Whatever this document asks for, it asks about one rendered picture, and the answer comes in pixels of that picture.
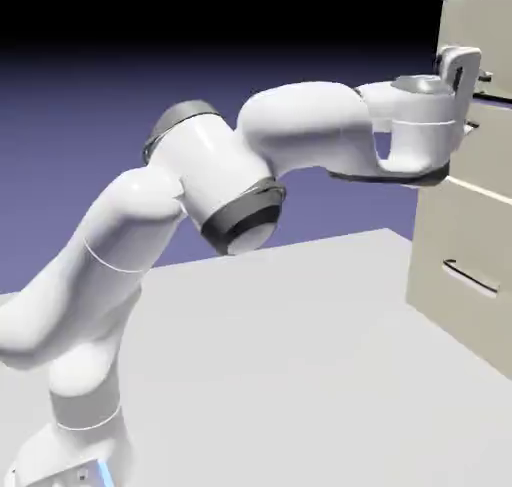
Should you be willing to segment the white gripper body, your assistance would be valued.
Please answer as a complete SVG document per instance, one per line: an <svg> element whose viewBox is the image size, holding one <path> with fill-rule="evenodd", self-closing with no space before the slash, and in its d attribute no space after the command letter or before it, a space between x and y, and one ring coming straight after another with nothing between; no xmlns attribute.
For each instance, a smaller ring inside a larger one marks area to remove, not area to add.
<svg viewBox="0 0 512 487"><path fill-rule="evenodd" d="M465 131L468 109L473 100L475 85L480 72L481 51L474 47L445 45L439 48L435 61L435 73L452 88L456 120Z"/></svg>

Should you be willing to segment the beige drawer front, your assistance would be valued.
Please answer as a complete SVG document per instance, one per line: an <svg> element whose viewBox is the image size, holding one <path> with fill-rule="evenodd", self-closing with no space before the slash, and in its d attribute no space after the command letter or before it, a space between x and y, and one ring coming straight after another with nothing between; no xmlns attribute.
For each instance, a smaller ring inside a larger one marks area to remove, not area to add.
<svg viewBox="0 0 512 487"><path fill-rule="evenodd" d="M450 258L499 281L498 296L448 275ZM512 202L453 179L422 189L406 300L512 380Z"/></svg>
<svg viewBox="0 0 512 487"><path fill-rule="evenodd" d="M492 81L478 80L475 93L512 98L512 0L445 0L438 44L479 48ZM479 127L452 157L451 176L512 198L512 106L473 98L468 120Z"/></svg>

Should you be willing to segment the beige cabinet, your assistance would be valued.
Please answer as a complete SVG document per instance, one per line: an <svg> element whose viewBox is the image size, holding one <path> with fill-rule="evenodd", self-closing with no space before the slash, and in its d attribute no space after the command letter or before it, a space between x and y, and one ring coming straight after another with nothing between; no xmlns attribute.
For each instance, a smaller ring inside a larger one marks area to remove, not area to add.
<svg viewBox="0 0 512 487"><path fill-rule="evenodd" d="M438 43L482 51L474 129L418 194L406 298L512 380L512 0L445 0Z"/></svg>

